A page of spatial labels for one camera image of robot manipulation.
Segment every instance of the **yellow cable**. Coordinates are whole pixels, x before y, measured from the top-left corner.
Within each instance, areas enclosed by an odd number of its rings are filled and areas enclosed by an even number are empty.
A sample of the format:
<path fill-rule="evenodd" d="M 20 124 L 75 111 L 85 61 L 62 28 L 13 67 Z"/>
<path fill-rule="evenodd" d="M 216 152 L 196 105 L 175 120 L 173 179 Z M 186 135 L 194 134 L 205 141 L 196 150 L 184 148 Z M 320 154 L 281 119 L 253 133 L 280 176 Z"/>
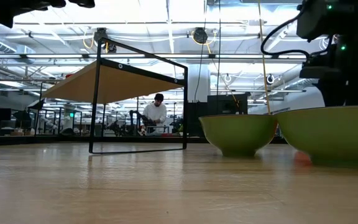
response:
<path fill-rule="evenodd" d="M 216 33 L 215 33 L 215 32 L 214 32 L 214 39 L 212 39 L 209 43 L 205 43 L 205 44 L 200 44 L 200 43 L 198 43 L 198 42 L 194 39 L 194 31 L 191 33 L 191 38 L 193 39 L 194 43 L 196 43 L 196 44 L 198 44 L 198 45 L 206 45 L 207 48 L 208 48 L 209 54 L 211 54 L 211 49 L 210 49 L 209 45 L 216 40 Z"/>
<path fill-rule="evenodd" d="M 94 33 L 92 34 L 92 43 L 91 43 L 91 46 L 88 46 L 86 43 L 85 43 L 85 35 L 86 35 L 86 31 L 84 32 L 84 39 L 82 39 L 82 42 L 84 43 L 84 46 L 87 48 L 87 49 L 91 49 L 93 47 L 93 37 L 94 37 Z"/>
<path fill-rule="evenodd" d="M 209 44 L 207 44 L 206 47 L 208 48 L 209 54 L 211 54 L 211 49 L 210 49 L 210 47 L 209 47 Z"/>
<path fill-rule="evenodd" d="M 258 9 L 259 9 L 259 28 L 260 28 L 260 42 L 262 43 L 264 41 L 264 34 L 262 29 L 262 13 L 261 13 L 261 5 L 260 0 L 258 0 Z M 270 112 L 270 103 L 269 103 L 269 93 L 267 91 L 267 80 L 266 80 L 266 61 L 265 61 L 265 55 L 262 54 L 262 62 L 264 65 L 264 83 L 265 83 L 265 94 L 266 94 L 266 103 L 267 103 L 267 112 L 268 114 L 271 114 Z"/>

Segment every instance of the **dark hair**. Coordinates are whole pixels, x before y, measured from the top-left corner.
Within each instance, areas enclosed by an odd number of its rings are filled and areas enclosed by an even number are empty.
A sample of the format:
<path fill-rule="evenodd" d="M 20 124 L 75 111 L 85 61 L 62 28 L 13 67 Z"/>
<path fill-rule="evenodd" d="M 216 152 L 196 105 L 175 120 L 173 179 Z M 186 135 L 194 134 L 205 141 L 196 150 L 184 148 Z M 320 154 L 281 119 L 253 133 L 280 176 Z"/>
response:
<path fill-rule="evenodd" d="M 164 101 L 164 95 L 162 95 L 161 93 L 157 93 L 154 97 L 154 100 L 159 100 L 159 101 Z"/>

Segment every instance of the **tan panel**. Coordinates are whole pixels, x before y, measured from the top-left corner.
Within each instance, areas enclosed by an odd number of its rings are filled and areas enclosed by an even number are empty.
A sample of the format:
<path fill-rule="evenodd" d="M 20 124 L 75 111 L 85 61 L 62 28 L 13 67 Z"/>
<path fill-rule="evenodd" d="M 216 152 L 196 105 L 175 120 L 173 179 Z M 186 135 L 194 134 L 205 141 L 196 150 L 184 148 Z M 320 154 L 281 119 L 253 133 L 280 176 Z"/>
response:
<path fill-rule="evenodd" d="M 96 62 L 47 90 L 43 97 L 83 102 L 93 101 Z M 100 68 L 98 103 L 111 103 L 182 87 L 107 66 Z"/>

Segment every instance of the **bowl rim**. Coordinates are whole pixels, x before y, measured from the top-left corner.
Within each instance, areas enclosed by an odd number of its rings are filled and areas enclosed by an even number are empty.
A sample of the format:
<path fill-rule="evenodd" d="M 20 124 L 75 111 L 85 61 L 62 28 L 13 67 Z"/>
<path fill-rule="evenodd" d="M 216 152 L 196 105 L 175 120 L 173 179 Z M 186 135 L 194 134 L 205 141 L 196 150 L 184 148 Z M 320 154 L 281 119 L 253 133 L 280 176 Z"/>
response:
<path fill-rule="evenodd" d="M 228 117 L 228 116 L 274 116 L 272 114 L 217 114 L 217 115 L 207 115 L 207 116 L 200 116 L 200 118 L 211 118 L 211 117 Z"/>
<path fill-rule="evenodd" d="M 296 110 L 289 110 L 289 111 L 282 111 L 274 115 L 278 114 L 284 114 L 284 113 L 291 113 L 291 112 L 300 112 L 300 111 L 306 111 L 306 110 L 323 110 L 323 109 L 341 109 L 341 108 L 358 108 L 358 105 L 355 106 L 322 106 L 317 108 L 304 108 L 304 109 L 296 109 Z"/>

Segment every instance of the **black cable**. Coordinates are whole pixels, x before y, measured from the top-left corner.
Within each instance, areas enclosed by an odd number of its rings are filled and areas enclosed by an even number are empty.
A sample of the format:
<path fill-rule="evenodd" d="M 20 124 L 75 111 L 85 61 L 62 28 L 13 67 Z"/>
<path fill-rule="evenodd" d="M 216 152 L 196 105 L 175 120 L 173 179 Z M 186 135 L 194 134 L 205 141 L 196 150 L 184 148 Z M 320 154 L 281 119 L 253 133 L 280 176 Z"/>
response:
<path fill-rule="evenodd" d="M 278 27 L 274 28 L 274 30 L 272 30 L 266 36 L 264 41 L 262 42 L 262 45 L 260 46 L 260 51 L 265 55 L 271 55 L 271 56 L 282 55 L 282 54 L 290 54 L 290 53 L 301 53 L 301 54 L 304 54 L 306 56 L 306 59 L 310 58 L 310 54 L 307 51 L 304 51 L 304 50 L 284 50 L 284 51 L 281 51 L 281 52 L 273 52 L 273 53 L 265 51 L 265 45 L 266 45 L 267 41 L 273 36 L 273 34 L 278 32 L 280 29 L 284 28 L 285 26 L 289 25 L 290 23 L 295 22 L 297 19 L 299 19 L 299 17 L 302 16 L 302 14 L 306 11 L 306 8 L 308 6 L 309 6 L 309 4 L 305 3 L 297 16 L 295 16 L 293 19 L 290 19 L 290 20 L 284 22 L 283 24 L 279 25 Z"/>
<path fill-rule="evenodd" d="M 206 4 L 205 4 L 205 1 L 204 1 L 204 15 L 206 14 Z M 205 27 L 206 27 L 206 16 L 205 16 L 205 20 L 204 20 L 204 31 L 205 31 Z M 196 102 L 196 97 L 197 97 L 197 91 L 198 91 L 198 87 L 200 85 L 200 78 L 201 78 L 201 66 L 203 64 L 203 51 L 204 51 L 204 44 L 202 45 L 201 47 L 201 58 L 200 58 L 200 70 L 198 71 L 198 81 L 197 81 L 197 87 L 196 87 L 196 91 L 194 93 L 194 103 L 197 103 Z"/>
<path fill-rule="evenodd" d="M 221 35 L 222 35 L 222 24 L 221 24 L 221 0 L 219 0 L 219 58 L 218 58 L 218 81 L 216 84 L 216 114 L 219 113 L 219 75 L 221 73 Z"/>

